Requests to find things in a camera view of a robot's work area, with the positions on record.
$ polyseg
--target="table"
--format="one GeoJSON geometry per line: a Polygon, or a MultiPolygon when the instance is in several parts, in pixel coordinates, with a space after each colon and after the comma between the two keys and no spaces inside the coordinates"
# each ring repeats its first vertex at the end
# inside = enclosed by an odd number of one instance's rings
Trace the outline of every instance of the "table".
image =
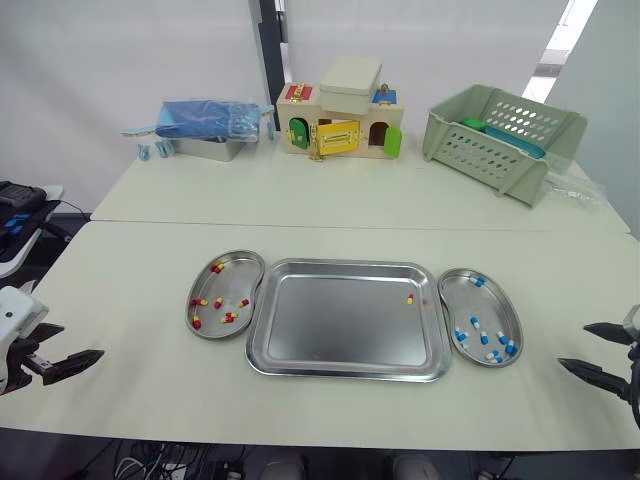
{"type": "MultiPolygon", "coordinates": [[[[312,162],[277,142],[249,144],[229,163],[176,155],[137,160],[93,220],[393,229],[628,233],[606,204],[547,194],[535,208],[438,162],[408,136],[395,160],[312,162]]],[[[570,173],[584,177],[574,164],[570,173]]]]}
{"type": "Polygon", "coordinates": [[[57,360],[106,350],[86,372],[0,397],[0,426],[145,439],[456,450],[639,448],[627,404],[565,371],[576,357],[628,378],[626,348],[584,332],[640,301],[629,235],[91,222],[35,292],[42,344],[57,360]],[[416,262],[435,276],[471,267],[495,279],[522,322],[525,348],[489,370],[454,353],[432,384],[273,377],[244,357],[245,335],[207,341],[185,326],[200,269],[245,248],[283,257],[416,262]]]}
{"type": "MultiPolygon", "coordinates": [[[[60,200],[64,195],[64,188],[60,185],[47,185],[42,187],[42,189],[47,193],[47,200],[60,200]]],[[[53,215],[53,211],[47,216],[45,221],[49,220],[51,215],[53,215]]],[[[42,229],[38,228],[11,260],[0,263],[0,278],[8,277],[22,266],[27,259],[27,255],[29,255],[38,238],[40,238],[41,233],[42,229]]]]}

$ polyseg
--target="clear plastic bag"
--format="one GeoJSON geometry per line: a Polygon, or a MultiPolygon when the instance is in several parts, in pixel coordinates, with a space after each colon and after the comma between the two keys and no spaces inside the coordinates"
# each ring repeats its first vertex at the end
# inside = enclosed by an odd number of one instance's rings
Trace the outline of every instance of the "clear plastic bag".
{"type": "Polygon", "coordinates": [[[577,201],[585,208],[598,208],[607,203],[604,185],[572,175],[550,171],[544,181],[544,191],[577,201]]]}
{"type": "Polygon", "coordinates": [[[164,102],[155,133],[165,138],[221,137],[257,142],[260,118],[260,107],[254,103],[221,100],[164,102]]]}

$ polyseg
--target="white wall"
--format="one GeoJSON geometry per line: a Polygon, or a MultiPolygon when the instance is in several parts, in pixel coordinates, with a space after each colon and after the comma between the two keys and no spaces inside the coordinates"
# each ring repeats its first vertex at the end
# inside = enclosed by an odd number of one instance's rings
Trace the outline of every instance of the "white wall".
{"type": "Polygon", "coordinates": [[[640,2],[599,0],[547,103],[587,116],[577,159],[640,238],[640,2]]]}
{"type": "Polygon", "coordinates": [[[383,60],[401,88],[403,130],[423,133],[430,107],[473,83],[520,94],[566,0],[292,0],[293,80],[318,83],[338,55],[383,60]]]}
{"type": "Polygon", "coordinates": [[[163,99],[266,101],[246,0],[0,1],[0,178],[93,210],[163,99]]]}

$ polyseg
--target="stainless steel tray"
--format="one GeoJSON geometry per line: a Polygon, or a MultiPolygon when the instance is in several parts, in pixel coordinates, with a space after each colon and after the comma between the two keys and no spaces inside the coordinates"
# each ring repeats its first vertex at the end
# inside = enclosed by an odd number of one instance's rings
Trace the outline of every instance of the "stainless steel tray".
{"type": "Polygon", "coordinates": [[[485,367],[497,368],[511,365],[520,357],[524,343],[518,315],[496,282],[474,270],[453,269],[440,277],[438,290],[451,341],[463,357],[485,367]],[[472,317],[478,320],[479,328],[472,325],[472,317]],[[459,341],[456,328],[467,333],[468,338],[459,341]],[[482,332],[486,332],[489,339],[486,345],[481,342],[482,332]],[[500,343],[498,332],[514,342],[515,355],[505,352],[506,345],[500,343]],[[487,358],[493,352],[499,354],[501,363],[487,358]]]}
{"type": "Polygon", "coordinates": [[[257,253],[248,250],[235,250],[214,258],[198,274],[187,298],[186,322],[189,330],[203,338],[224,338],[243,331],[251,322],[256,303],[258,285],[264,275],[264,261],[257,253]],[[220,273],[212,267],[224,264],[220,273]],[[216,309],[217,298],[223,299],[222,306],[216,309]],[[192,300],[204,299],[207,305],[192,305],[192,300]],[[239,307],[242,300],[249,304],[239,307]],[[220,323],[226,312],[237,313],[231,323],[220,323]],[[202,326],[193,326],[193,316],[197,315],[202,326]]]}
{"type": "Polygon", "coordinates": [[[432,275],[414,264],[351,260],[273,265],[246,353],[267,374],[414,382],[437,380],[451,363],[432,275]]]}

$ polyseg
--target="green plastic basket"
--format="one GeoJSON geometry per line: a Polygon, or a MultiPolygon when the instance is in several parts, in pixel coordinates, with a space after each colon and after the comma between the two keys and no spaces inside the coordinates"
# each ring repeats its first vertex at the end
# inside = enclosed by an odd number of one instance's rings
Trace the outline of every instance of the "green plastic basket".
{"type": "Polygon", "coordinates": [[[486,85],[474,85],[429,112],[425,160],[445,165],[531,206],[540,199],[549,168],[566,172],[574,159],[587,119],[486,85]],[[461,125],[479,118],[487,125],[542,147],[540,159],[509,143],[461,125]]]}

